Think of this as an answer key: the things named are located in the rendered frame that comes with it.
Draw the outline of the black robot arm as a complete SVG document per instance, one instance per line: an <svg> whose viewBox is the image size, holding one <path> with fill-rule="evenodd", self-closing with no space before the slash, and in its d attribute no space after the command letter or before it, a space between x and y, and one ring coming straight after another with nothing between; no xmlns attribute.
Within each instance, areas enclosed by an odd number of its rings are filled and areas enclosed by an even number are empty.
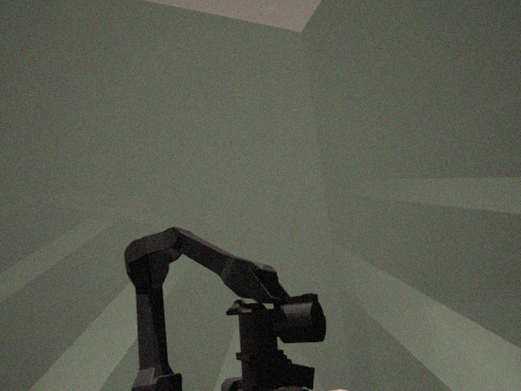
<svg viewBox="0 0 521 391"><path fill-rule="evenodd" d="M180 373L169 366L166 345L163 283L169 264L185 255L221 277L225 286L240 297L226 315L239 315L240 345L321 342L326 318L317 293L290 296L278 281L276 270L265 264L236 257L193 235L171 227L133 241L124 252L127 274L135 287L138 318L140 369L131 391L183 391ZM274 304L266 309L262 303ZM314 367L292 364L279 358L285 388L313 389Z"/></svg>

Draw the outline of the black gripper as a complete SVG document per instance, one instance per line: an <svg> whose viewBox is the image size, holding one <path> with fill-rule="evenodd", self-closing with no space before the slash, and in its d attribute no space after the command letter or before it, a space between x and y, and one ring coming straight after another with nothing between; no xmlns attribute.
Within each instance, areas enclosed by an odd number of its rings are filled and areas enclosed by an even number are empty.
<svg viewBox="0 0 521 391"><path fill-rule="evenodd" d="M221 391L308 391L295 386L285 388L279 358L284 358L284 349L278 349L278 342L240 345L236 360L241 361L242 376L226 379Z"/></svg>

